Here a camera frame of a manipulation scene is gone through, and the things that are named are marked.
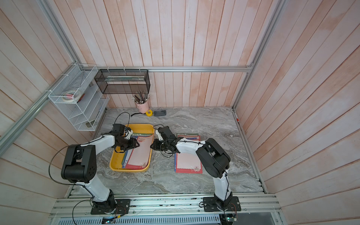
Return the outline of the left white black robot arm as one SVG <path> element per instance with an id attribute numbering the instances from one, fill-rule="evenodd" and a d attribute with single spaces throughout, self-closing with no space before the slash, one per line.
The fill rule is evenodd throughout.
<path id="1" fill-rule="evenodd" d="M 97 155 L 102 151 L 117 147 L 120 152 L 140 146 L 132 137 L 133 130 L 122 124 L 114 124 L 110 132 L 88 143 L 66 147 L 66 155 L 61 169 L 61 177 L 68 182 L 83 187 L 92 197 L 93 209 L 110 214 L 115 212 L 117 202 L 113 191 L 107 188 L 97 176 Z"/>

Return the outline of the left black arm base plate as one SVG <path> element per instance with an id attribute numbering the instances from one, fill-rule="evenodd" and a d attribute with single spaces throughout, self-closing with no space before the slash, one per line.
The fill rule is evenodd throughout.
<path id="1" fill-rule="evenodd" d="M 130 199 L 114 199 L 105 202 L 92 202 L 91 215 L 128 214 Z"/>

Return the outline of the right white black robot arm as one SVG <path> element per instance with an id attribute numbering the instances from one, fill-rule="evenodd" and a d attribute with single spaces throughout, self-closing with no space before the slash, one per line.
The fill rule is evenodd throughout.
<path id="1" fill-rule="evenodd" d="M 176 137 L 168 126 L 156 129 L 157 138 L 151 148 L 167 154 L 191 154 L 197 156 L 206 172 L 213 177 L 215 193 L 210 200 L 219 210 L 226 210 L 233 198 L 228 179 L 231 158 L 214 140 L 194 141 Z"/>

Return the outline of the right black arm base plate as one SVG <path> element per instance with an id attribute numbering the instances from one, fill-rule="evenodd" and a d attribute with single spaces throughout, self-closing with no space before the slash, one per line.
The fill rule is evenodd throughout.
<path id="1" fill-rule="evenodd" d="M 229 196 L 225 201 L 215 196 L 204 197 L 202 203 L 205 212 L 240 212 L 242 210 L 236 196 Z"/>

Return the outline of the red bordered stationery paper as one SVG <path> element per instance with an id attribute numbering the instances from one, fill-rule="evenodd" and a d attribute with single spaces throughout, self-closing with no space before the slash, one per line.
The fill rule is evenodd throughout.
<path id="1" fill-rule="evenodd" d="M 177 147 L 180 153 L 175 155 L 175 172 L 189 174 L 203 173 L 202 163 L 196 154 L 197 149 L 202 147 L 203 143 L 183 138 L 178 144 Z"/>
<path id="2" fill-rule="evenodd" d="M 178 137 L 185 138 L 191 141 L 200 141 L 200 136 L 178 135 Z"/>
<path id="3" fill-rule="evenodd" d="M 136 140 L 139 143 L 139 147 L 132 150 L 125 166 L 129 170 L 145 169 L 149 163 L 153 135 L 137 136 Z"/>

